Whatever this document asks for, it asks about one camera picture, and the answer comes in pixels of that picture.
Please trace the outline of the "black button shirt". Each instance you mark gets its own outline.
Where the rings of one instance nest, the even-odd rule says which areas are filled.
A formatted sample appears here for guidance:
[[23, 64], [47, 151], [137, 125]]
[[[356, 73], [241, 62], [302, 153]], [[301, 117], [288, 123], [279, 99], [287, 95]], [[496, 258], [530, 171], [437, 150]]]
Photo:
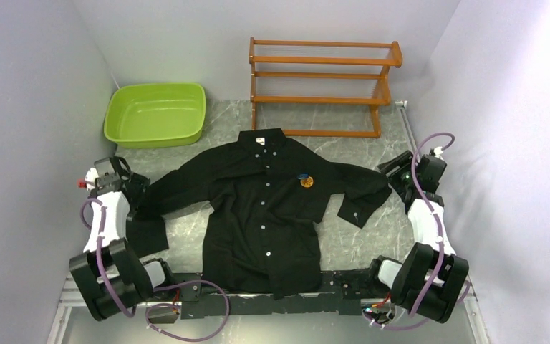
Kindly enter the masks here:
[[[298, 175], [314, 179], [301, 186]], [[239, 133], [152, 183], [139, 208], [164, 216], [207, 201], [203, 276], [225, 290], [275, 299], [312, 292], [322, 282], [315, 225], [332, 195], [340, 218], [363, 227], [391, 194], [387, 177], [331, 162], [279, 128]]]

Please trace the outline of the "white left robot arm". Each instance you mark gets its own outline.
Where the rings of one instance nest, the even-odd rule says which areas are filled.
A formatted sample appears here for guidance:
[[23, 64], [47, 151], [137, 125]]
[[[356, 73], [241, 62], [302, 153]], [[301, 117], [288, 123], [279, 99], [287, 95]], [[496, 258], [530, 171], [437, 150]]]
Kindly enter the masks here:
[[139, 208], [149, 185], [119, 156], [95, 161], [78, 183], [89, 193], [79, 215], [90, 236], [82, 253], [70, 259], [69, 271], [97, 321], [118, 313], [133, 317], [138, 304], [175, 294], [168, 264], [141, 260], [169, 247], [164, 218]]

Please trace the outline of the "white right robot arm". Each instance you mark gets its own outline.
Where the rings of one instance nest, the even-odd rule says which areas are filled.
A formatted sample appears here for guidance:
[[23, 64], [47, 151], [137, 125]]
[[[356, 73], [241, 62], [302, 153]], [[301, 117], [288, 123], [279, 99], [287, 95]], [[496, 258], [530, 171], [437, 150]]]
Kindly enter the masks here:
[[450, 318], [469, 271], [467, 260], [452, 248], [443, 223], [444, 201], [437, 189], [446, 167], [433, 151], [414, 162], [408, 150], [378, 166], [404, 203], [415, 243], [404, 262], [376, 258], [375, 271], [365, 278], [373, 297], [389, 292], [394, 305], [437, 323]]

